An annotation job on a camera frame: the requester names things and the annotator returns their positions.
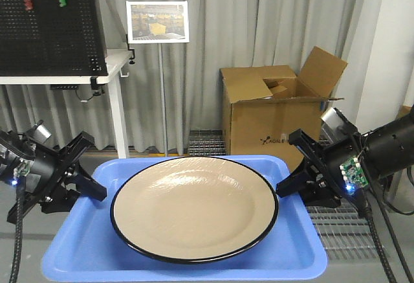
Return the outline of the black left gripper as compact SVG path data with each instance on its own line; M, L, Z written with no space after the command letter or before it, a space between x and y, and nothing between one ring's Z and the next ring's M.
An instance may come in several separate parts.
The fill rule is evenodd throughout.
M80 194L98 201L107 197L107 189L99 184L78 162L80 157L94 145L94 137L82 131L68 145L58 152L46 147L31 137L30 131L16 133L1 132L1 181L14 186L19 179L14 179L14 168L21 159L30 160L30 173L25 177L23 213L25 216L39 204L43 213L56 210L57 198L44 196L43 190L54 173L55 179L65 176L65 183L76 186Z

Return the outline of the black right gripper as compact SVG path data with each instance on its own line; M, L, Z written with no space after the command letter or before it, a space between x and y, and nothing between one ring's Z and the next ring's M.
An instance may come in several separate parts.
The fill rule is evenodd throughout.
M328 146L322 146L302 129L289 135L289 144L300 151L303 159L288 177L276 185L276 194L279 197L294 194L306 186L303 201L308 206L334 209L344 199L356 209L370 207L366 190L372 177L365 159L362 135L354 128L341 128L340 132L343 133L343 138ZM352 156L357 156L362 165L368 180L365 188L347 190L345 187L339 166ZM309 167L317 169L317 172L310 175Z

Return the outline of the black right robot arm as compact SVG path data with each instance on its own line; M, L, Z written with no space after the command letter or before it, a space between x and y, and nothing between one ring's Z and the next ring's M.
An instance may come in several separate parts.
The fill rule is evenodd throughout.
M302 154L298 167L273 187L259 172L229 157L188 156L165 159L130 177L115 193L111 212L121 215L157 199L169 205L245 201L257 210L276 211L279 198L299 194L306 205L335 208L343 199L367 209L364 190L413 165L413 115L407 114L361 134L338 109L328 145L298 129L289 144Z

